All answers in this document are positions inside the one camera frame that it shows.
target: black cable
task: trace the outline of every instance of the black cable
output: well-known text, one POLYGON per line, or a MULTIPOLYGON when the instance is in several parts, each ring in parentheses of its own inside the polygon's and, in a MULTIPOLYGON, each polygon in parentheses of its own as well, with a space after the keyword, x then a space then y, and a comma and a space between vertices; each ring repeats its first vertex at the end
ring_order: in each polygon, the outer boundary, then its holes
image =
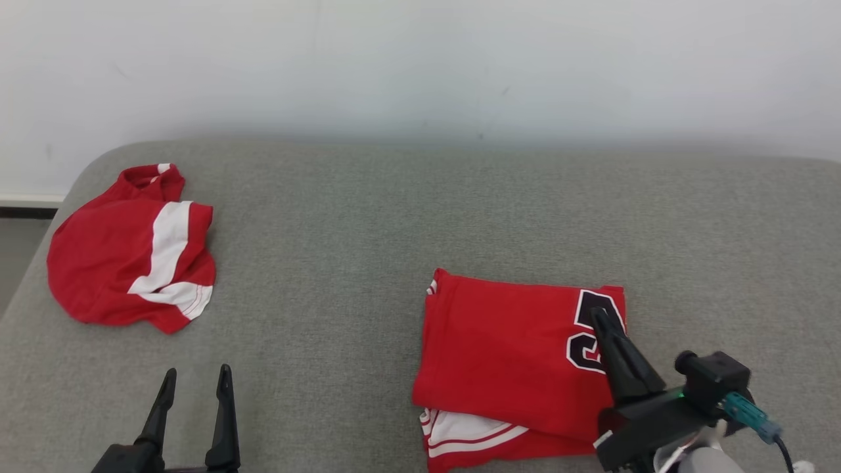
POLYGON ((780 438, 779 435, 774 436, 774 443, 780 447, 780 452, 783 454, 783 459, 785 459, 785 466, 789 469, 789 473, 794 473, 794 465, 791 464, 791 455, 788 454, 788 449, 783 444, 783 439, 780 438))

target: printed number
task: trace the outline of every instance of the printed number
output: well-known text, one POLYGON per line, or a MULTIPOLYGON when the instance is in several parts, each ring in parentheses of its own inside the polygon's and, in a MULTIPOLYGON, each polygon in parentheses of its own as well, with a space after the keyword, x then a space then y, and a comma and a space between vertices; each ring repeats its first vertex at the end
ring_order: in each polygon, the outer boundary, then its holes
POLYGON ((598 354, 598 346, 593 332, 593 325, 590 323, 590 309, 601 307, 607 315, 619 319, 619 324, 625 328, 622 318, 619 317, 619 310, 616 303, 609 295, 598 294, 591 290, 581 290, 579 294, 578 310, 575 311, 575 325, 586 327, 589 332, 579 332, 567 340, 567 359, 578 369, 605 373, 601 365, 601 355, 598 354))

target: folded red jersey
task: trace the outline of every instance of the folded red jersey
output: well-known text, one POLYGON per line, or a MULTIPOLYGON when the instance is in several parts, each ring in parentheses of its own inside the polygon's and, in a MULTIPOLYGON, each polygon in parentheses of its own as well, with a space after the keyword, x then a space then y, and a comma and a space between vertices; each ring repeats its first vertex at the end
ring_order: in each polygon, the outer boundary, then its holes
POLYGON ((183 187, 168 163, 126 169, 58 227, 48 280, 71 317, 173 333, 201 315, 216 278, 204 245, 213 208, 177 202, 183 187))
POLYGON ((435 272, 412 393, 430 471, 591 454, 612 405, 590 309, 625 326, 622 287, 507 284, 435 272))

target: cable connector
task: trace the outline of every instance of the cable connector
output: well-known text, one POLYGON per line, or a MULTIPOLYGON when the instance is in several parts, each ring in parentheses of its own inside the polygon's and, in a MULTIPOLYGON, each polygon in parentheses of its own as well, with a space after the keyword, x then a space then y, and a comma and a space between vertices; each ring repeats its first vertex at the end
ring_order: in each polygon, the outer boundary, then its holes
POLYGON ((768 420, 768 414, 736 391, 724 397, 723 409, 737 422, 752 428, 768 445, 773 444, 775 438, 783 433, 783 428, 778 423, 768 420))

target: black knob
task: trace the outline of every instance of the black knob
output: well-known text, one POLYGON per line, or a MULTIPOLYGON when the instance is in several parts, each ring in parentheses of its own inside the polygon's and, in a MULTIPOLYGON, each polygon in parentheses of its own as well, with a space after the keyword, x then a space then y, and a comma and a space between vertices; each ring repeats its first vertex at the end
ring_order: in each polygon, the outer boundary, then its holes
POLYGON ((693 358, 698 358, 698 355, 690 350, 686 350, 685 352, 679 354, 678 357, 674 359, 674 370, 686 376, 686 364, 693 358))

